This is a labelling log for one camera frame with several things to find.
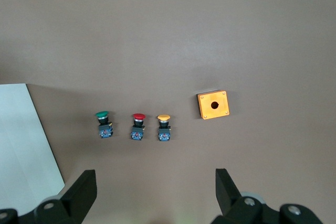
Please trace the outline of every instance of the yellow box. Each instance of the yellow box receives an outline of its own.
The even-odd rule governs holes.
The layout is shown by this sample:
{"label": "yellow box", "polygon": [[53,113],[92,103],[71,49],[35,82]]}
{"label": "yellow box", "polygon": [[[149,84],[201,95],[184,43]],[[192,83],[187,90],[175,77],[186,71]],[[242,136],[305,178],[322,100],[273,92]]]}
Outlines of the yellow box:
{"label": "yellow box", "polygon": [[197,95],[201,117],[205,120],[230,115],[229,104],[225,90]]}

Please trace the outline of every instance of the bolt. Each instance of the bolt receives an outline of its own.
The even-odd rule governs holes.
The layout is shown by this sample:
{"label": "bolt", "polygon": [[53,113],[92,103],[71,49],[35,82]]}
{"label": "bolt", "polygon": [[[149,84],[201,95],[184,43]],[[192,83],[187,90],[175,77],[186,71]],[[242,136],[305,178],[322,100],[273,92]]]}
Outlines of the bolt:
{"label": "bolt", "polygon": [[288,210],[294,215],[300,215],[301,214],[300,209],[297,208],[296,206],[289,206]]}
{"label": "bolt", "polygon": [[6,212],[2,212],[2,213],[0,214],[0,220],[5,219],[7,216],[8,216],[8,213],[6,213]]}
{"label": "bolt", "polygon": [[50,208],[53,208],[53,207],[54,207],[54,203],[50,202],[50,203],[48,203],[48,204],[45,204],[43,208],[44,208],[45,210],[47,210],[47,209],[50,209]]}
{"label": "bolt", "polygon": [[253,199],[251,199],[251,198],[246,198],[245,200],[244,200],[244,202],[245,202],[245,204],[247,204],[247,205],[249,205],[249,206],[254,206],[256,203],[254,202],[254,200]]}

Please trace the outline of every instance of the red button cap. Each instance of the red button cap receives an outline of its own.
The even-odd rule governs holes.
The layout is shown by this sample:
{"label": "red button cap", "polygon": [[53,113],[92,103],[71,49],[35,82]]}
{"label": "red button cap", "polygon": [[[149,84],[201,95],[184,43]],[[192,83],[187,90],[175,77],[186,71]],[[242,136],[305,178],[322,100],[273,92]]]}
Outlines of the red button cap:
{"label": "red button cap", "polygon": [[134,116],[134,119],[137,119],[137,120],[144,120],[146,118],[144,114],[140,114],[140,113],[134,114],[133,116]]}

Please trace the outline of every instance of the yellow push button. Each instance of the yellow push button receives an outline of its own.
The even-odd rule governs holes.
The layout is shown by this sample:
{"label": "yellow push button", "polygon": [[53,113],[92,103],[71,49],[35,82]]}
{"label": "yellow push button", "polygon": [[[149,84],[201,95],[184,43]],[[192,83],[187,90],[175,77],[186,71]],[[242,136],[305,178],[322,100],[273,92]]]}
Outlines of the yellow push button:
{"label": "yellow push button", "polygon": [[225,90],[217,90],[197,95],[201,117],[205,120],[230,115]]}
{"label": "yellow push button", "polygon": [[170,119],[170,115],[159,115],[157,119],[160,121],[168,121]]}

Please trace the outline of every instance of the green button cap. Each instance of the green button cap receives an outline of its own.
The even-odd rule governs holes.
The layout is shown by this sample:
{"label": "green button cap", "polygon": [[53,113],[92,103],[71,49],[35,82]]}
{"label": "green button cap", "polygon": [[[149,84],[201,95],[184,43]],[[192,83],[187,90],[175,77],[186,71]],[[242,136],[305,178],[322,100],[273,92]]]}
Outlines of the green button cap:
{"label": "green button cap", "polygon": [[99,118],[103,118],[105,116],[107,116],[109,112],[108,111],[100,111],[98,113],[96,113],[96,116],[99,117]]}

